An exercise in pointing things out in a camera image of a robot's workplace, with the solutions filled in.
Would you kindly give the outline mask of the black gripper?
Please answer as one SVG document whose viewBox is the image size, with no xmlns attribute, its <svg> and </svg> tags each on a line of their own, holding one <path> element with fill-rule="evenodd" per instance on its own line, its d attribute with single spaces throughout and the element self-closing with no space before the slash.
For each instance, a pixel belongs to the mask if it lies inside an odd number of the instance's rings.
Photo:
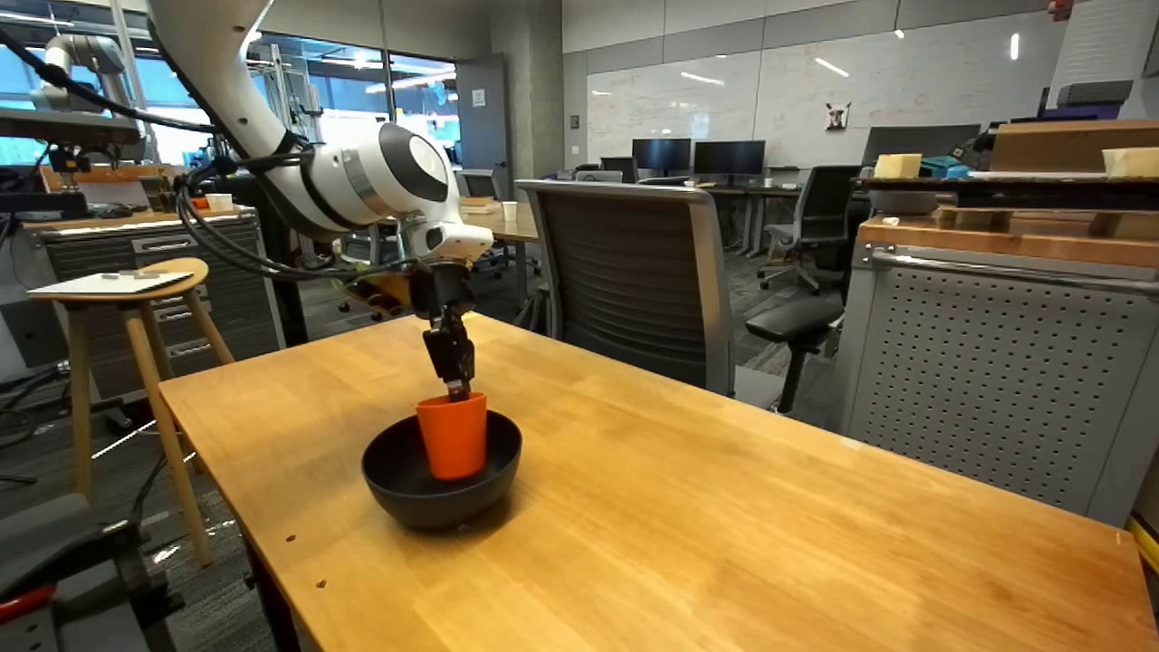
<svg viewBox="0 0 1159 652">
<path fill-rule="evenodd" d="M 459 265 L 415 268 L 409 300 L 426 322 L 423 344 L 434 372 L 449 384 L 449 398 L 467 398 L 475 381 L 475 344 L 464 326 L 470 304 L 467 273 Z"/>
</svg>

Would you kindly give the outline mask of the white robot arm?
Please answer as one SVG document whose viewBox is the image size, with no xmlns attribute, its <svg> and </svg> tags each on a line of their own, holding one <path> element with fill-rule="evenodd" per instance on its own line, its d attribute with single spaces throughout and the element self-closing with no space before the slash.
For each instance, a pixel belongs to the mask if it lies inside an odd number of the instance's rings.
<svg viewBox="0 0 1159 652">
<path fill-rule="evenodd" d="M 295 129 L 246 69 L 246 46 L 274 0 L 145 3 L 151 41 L 185 90 L 301 236 L 338 239 L 384 222 L 397 226 L 432 366 L 446 393 L 464 401 L 475 381 L 464 280 L 491 245 L 491 233 L 464 222 L 446 147 L 397 124 L 371 127 L 347 146 L 319 146 Z"/>
</svg>

